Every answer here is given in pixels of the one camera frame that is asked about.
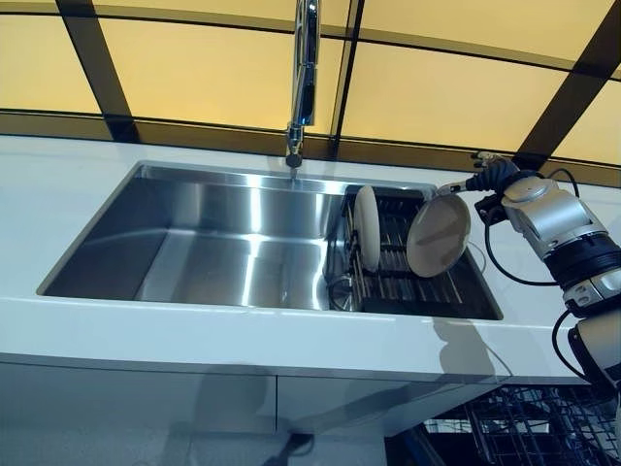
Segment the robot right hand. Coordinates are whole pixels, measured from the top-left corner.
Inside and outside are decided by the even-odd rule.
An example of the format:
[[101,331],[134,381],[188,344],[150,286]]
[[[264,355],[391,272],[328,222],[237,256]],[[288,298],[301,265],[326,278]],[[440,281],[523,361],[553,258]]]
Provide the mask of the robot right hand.
[[515,163],[496,152],[479,151],[472,155],[472,160],[479,172],[465,181],[442,185],[436,193],[444,196],[466,191],[500,192],[504,182],[519,172]]

